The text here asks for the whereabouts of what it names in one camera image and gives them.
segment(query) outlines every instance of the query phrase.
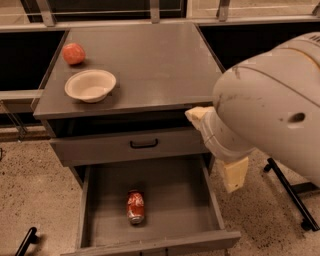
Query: red can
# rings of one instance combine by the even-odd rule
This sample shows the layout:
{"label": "red can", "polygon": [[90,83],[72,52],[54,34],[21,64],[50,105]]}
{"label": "red can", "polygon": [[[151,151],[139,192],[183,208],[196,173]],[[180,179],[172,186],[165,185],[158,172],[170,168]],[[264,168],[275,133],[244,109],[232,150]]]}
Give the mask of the red can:
{"label": "red can", "polygon": [[144,201],[138,190],[128,192],[127,216],[131,224],[139,224],[144,219]]}

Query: bowl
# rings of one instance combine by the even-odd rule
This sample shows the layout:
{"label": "bowl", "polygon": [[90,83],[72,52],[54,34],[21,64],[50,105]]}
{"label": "bowl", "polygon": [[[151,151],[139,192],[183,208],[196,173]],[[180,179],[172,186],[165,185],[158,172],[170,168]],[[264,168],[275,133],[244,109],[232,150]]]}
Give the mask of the bowl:
{"label": "bowl", "polygon": [[86,70],[70,77],[64,87],[73,99],[94,103],[103,100],[115,87],[116,78],[105,70]]}

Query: cabinet top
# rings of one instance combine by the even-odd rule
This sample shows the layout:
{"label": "cabinet top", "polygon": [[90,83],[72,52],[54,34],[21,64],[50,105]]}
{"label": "cabinet top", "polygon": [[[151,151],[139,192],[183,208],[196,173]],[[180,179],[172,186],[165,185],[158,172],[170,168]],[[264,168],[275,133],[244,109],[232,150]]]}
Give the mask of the cabinet top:
{"label": "cabinet top", "polygon": [[[86,60],[69,66],[59,54],[35,109],[38,119],[185,108],[210,103],[221,71],[192,23],[71,29],[65,44],[79,43]],[[117,85],[90,104],[66,95],[64,86],[87,69],[107,70]]]}

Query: red apple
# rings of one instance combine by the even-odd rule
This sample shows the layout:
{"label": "red apple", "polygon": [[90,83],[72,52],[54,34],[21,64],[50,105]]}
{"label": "red apple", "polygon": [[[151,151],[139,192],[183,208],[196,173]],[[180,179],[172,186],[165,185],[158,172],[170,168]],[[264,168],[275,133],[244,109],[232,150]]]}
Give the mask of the red apple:
{"label": "red apple", "polygon": [[69,65],[74,65],[83,62],[86,53],[79,44],[70,43],[62,48],[62,56]]}

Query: open drawer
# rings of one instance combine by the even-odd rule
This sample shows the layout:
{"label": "open drawer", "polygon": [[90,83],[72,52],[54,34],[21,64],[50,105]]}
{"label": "open drawer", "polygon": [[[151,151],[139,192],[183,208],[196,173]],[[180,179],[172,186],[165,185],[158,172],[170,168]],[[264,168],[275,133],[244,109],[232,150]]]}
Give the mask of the open drawer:
{"label": "open drawer", "polygon": [[[127,192],[144,192],[145,219],[126,216]],[[201,155],[90,166],[78,249],[68,256],[182,255],[232,247]]]}
{"label": "open drawer", "polygon": [[193,127],[51,139],[63,166],[81,166],[208,152]]}

